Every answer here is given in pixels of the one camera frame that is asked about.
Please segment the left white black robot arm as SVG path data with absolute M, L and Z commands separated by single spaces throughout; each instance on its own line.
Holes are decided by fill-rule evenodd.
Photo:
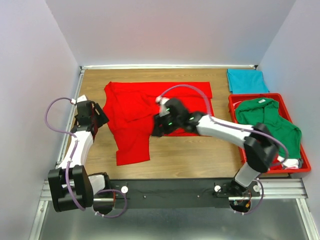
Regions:
M 71 142 L 63 161 L 48 173 L 48 183 L 56 212 L 75 209 L 84 211 L 94 203 L 94 196 L 104 198 L 110 194 L 111 183 L 107 173 L 88 175 L 85 162 L 98 129 L 109 119 L 100 105 L 85 95 L 67 98 L 76 107 L 75 122 L 70 131 Z

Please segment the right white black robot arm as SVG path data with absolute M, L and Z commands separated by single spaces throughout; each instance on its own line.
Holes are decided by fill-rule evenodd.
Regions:
M 162 137 L 178 129 L 198 136 L 215 137 L 242 148 L 246 162 L 233 179 L 222 188 L 229 196 L 242 196 L 250 184 L 266 173 L 278 154 L 279 147 L 268 128 L 258 123 L 241 125 L 213 117 L 200 111 L 190 112 L 177 98 L 158 96 L 159 112 L 154 116 L 152 135 Z

